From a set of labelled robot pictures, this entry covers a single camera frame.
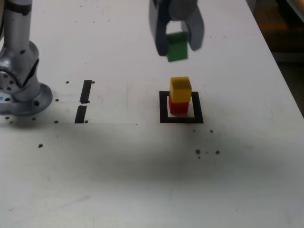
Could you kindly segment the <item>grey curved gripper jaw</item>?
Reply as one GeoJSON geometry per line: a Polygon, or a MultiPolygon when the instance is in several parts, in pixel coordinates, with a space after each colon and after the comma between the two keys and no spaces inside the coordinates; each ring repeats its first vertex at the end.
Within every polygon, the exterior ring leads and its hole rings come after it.
{"type": "Polygon", "coordinates": [[[166,56],[169,50],[166,35],[167,24],[171,21],[169,3],[170,0],[149,1],[150,30],[159,56],[166,56]]]}
{"type": "Polygon", "coordinates": [[[188,34],[188,43],[192,51],[201,48],[204,37],[204,22],[197,0],[171,0],[170,17],[172,21],[181,21],[182,30],[188,34]]]}

